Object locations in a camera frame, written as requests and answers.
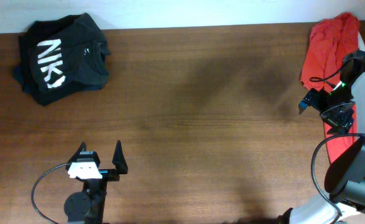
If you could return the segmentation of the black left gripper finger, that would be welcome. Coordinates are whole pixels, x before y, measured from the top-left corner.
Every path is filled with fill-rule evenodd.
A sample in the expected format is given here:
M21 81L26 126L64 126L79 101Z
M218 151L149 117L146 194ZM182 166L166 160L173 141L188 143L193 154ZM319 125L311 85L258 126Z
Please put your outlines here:
M81 152L86 151L86 143L82 142L77 149L77 151L71 156L71 158L67 161L67 164L71 165L72 162L76 162L76 160L79 158Z
M120 140L118 140L116 143L112 163L115 166L115 169L118 172L118 174L128 173L128 166L122 151L122 145Z

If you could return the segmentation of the dark green Nike t-shirt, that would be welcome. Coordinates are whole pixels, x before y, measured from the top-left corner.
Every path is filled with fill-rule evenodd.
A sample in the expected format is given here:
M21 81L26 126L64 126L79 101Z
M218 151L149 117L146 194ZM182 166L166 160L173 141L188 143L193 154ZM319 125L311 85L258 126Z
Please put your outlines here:
M36 21L23 36L29 68L38 89L50 92L70 82L104 85L107 39L93 18L83 13L55 21Z

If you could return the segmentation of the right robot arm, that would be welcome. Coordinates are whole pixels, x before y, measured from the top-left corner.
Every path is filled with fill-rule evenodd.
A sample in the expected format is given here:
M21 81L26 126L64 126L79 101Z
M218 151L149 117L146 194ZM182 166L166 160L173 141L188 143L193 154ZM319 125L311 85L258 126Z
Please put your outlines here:
M303 112L311 106L331 129L315 148L310 167L317 190L306 204L288 209L277 223L342 223L343 219L365 214L365 51L357 50L343 59L337 70L340 82L330 92L312 88L299 103ZM315 161L327 142L354 137L355 141L329 166L325 186L318 185Z

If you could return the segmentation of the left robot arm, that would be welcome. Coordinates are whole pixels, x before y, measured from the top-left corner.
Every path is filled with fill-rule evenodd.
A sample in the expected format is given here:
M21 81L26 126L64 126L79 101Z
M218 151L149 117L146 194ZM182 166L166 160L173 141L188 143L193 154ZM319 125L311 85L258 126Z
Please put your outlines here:
M68 223L102 224L107 185L118 182L121 175L128 173L121 141L114 150L112 169L101 169L97 152L87 150L86 143L80 144L66 165L69 178L83 183L81 191L72 193L64 203Z

